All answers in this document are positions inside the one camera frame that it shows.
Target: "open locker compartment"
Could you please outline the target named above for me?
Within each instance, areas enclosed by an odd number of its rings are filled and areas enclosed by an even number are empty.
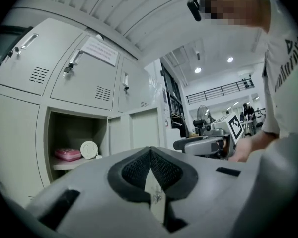
[[[161,106],[144,107],[108,119],[109,151],[157,146],[166,148],[166,130]]]
[[[68,170],[95,160],[95,158],[87,160],[82,156],[75,161],[64,161],[55,157],[54,152],[56,149],[71,148],[80,150],[84,142],[93,141],[98,146],[99,155],[103,157],[109,155],[106,118],[50,111],[47,148],[52,181],[64,175]]]

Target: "pink case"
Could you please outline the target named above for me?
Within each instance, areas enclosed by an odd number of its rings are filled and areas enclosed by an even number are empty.
[[[81,153],[76,149],[57,149],[54,152],[55,156],[64,161],[75,161],[81,158]]]

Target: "white round object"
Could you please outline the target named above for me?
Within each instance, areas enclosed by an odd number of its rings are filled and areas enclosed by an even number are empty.
[[[98,146],[93,141],[86,141],[80,147],[80,153],[85,159],[92,159],[98,155]]]

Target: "man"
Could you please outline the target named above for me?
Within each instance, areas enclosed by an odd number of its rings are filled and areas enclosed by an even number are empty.
[[[278,138],[298,133],[298,27],[278,0],[199,2],[197,9],[208,18],[258,27],[267,34],[263,70],[266,120],[259,133],[239,140],[230,158],[245,162],[251,152],[266,148]]]
[[[248,117],[249,121],[253,121],[249,124],[249,127],[251,129],[252,135],[254,136],[256,134],[256,115],[255,110],[250,105],[247,105],[246,103],[243,104],[244,107],[244,116]]]

